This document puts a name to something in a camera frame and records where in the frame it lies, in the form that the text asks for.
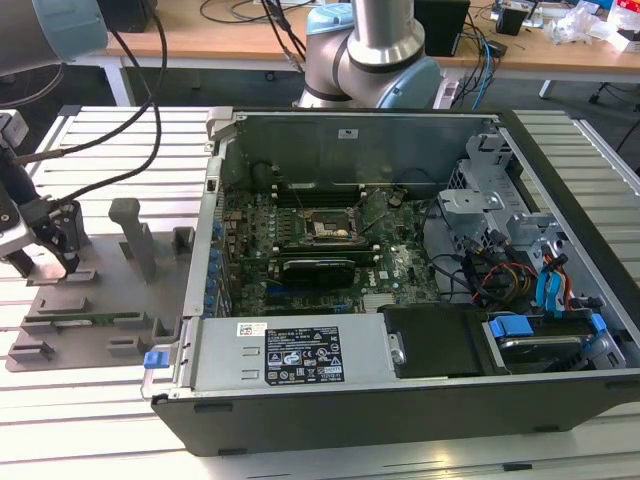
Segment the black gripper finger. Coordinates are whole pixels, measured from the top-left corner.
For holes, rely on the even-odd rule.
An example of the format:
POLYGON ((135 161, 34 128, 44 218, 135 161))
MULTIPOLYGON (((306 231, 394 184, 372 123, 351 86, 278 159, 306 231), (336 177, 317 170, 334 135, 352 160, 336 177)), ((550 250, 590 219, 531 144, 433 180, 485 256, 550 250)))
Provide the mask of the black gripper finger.
POLYGON ((66 274, 74 273, 80 264, 79 252, 84 244, 84 222, 81 205, 72 200, 54 210, 43 227, 45 247, 54 254, 66 274))
POLYGON ((22 278, 28 278, 32 271, 32 259, 23 249, 4 256, 4 261, 9 263, 22 278))

